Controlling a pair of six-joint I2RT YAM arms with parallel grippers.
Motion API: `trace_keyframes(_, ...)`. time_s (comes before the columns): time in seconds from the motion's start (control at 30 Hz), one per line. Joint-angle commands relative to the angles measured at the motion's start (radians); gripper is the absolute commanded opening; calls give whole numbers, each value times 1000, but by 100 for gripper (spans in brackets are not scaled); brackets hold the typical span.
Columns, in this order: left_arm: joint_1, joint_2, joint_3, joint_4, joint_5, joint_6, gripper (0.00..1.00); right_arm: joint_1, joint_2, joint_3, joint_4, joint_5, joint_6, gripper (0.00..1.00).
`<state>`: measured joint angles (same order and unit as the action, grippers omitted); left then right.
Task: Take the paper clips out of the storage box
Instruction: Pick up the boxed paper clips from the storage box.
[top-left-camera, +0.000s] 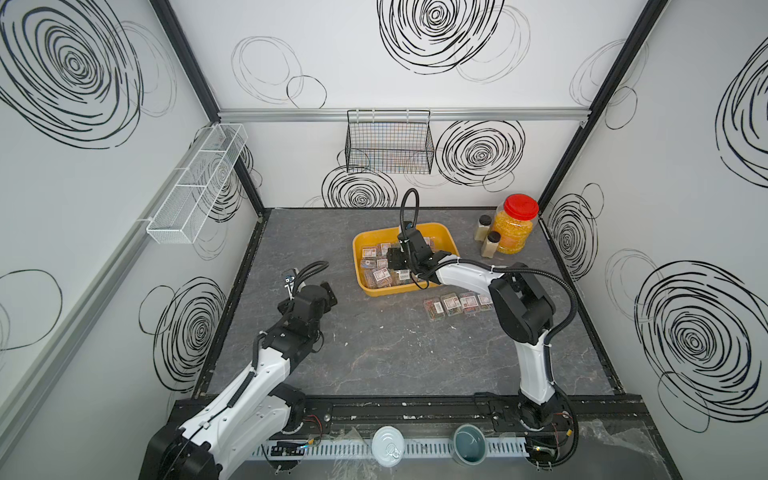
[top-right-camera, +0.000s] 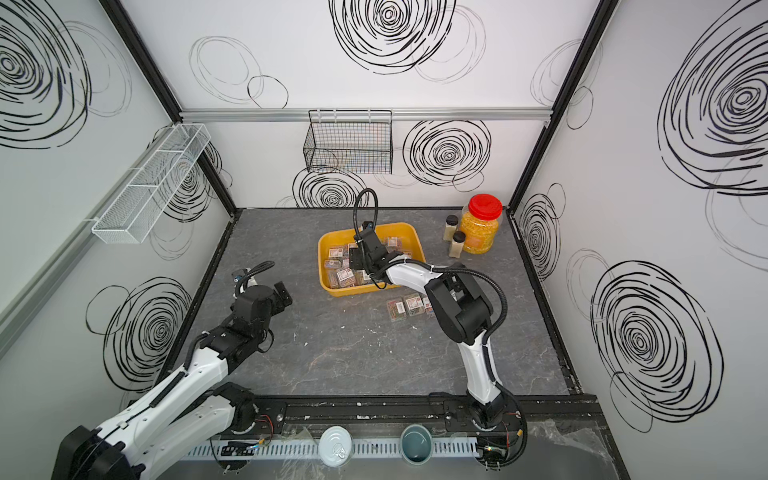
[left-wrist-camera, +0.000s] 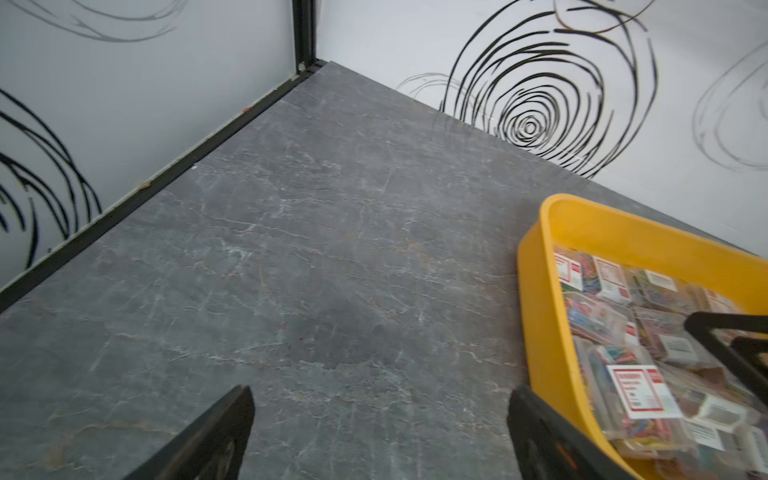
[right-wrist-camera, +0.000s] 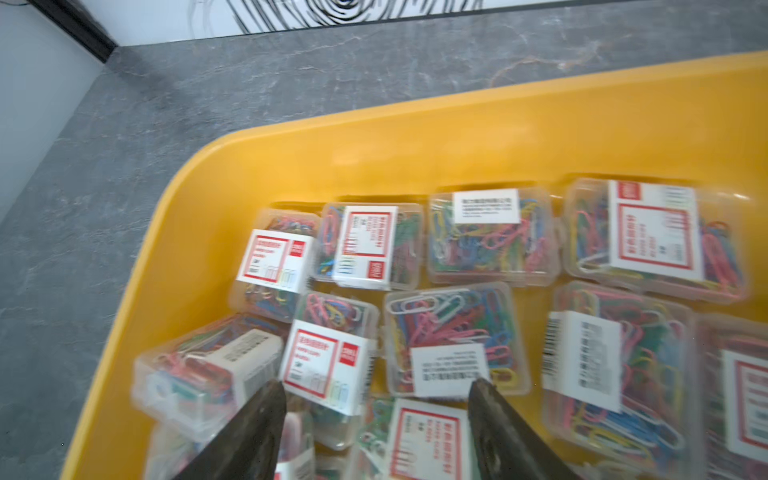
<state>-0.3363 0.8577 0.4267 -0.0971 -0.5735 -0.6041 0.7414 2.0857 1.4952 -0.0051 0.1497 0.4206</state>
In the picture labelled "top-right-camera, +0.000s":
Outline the yellow plastic storage tray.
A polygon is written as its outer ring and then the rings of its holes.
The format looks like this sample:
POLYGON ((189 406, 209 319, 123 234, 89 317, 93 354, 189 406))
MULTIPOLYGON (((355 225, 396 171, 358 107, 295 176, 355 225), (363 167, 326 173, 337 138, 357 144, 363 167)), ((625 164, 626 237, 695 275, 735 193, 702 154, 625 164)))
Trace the yellow plastic storage tray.
MULTIPOLYGON (((348 243, 352 243, 353 234, 354 231, 352 229, 332 231, 324 234, 317 243, 319 281, 322 288, 333 297, 360 295, 378 291, 378 288, 373 284, 347 288, 333 288, 331 286, 328 269, 325 268, 325 261, 329 259, 329 251, 331 248, 343 247, 348 243)), ((426 261, 419 235, 413 225, 404 222, 379 224, 376 227, 376 234, 381 241, 384 241, 386 237, 399 237, 402 240, 403 247, 411 253, 413 259, 426 261)))

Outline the clear paper clip box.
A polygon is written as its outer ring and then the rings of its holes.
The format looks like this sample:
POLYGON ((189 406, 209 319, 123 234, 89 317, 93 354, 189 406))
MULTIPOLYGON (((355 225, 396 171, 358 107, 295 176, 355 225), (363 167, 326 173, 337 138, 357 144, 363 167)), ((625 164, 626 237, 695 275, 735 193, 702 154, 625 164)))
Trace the clear paper clip box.
POLYGON ((421 315, 426 311, 422 296, 419 293, 406 295, 403 297, 403 301, 409 317, 421 315))
POLYGON ((424 304, 424 308, 425 308, 426 314, 428 316, 433 316, 434 315, 434 310, 433 310, 433 306, 432 306, 432 303, 431 303, 430 299, 427 296, 423 296, 422 297, 422 302, 424 304))
POLYGON ((392 322, 404 320, 408 317, 405 303, 401 298, 389 300, 387 311, 392 322))

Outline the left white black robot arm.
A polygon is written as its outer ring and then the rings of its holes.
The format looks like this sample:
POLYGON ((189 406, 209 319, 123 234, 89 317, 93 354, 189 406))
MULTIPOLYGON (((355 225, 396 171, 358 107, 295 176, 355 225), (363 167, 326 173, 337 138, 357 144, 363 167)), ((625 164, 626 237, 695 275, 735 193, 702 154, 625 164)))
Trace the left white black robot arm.
POLYGON ((281 282, 241 284, 231 313, 191 344, 184 362, 132 405, 60 443, 55 479, 155 479, 201 442, 223 432, 249 435, 265 421, 254 395, 227 381, 274 335, 273 316, 293 299, 281 282))

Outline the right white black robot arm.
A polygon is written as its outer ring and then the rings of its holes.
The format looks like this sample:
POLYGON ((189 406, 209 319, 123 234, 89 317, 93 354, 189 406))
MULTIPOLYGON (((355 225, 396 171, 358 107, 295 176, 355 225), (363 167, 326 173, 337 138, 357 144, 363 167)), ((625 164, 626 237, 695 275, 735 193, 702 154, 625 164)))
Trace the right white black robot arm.
POLYGON ((441 330, 459 347, 474 424, 484 431, 495 428, 507 407, 490 342, 508 312, 498 283, 460 263, 435 266, 390 252, 370 222, 354 234, 354 241, 374 282, 426 295, 441 330))

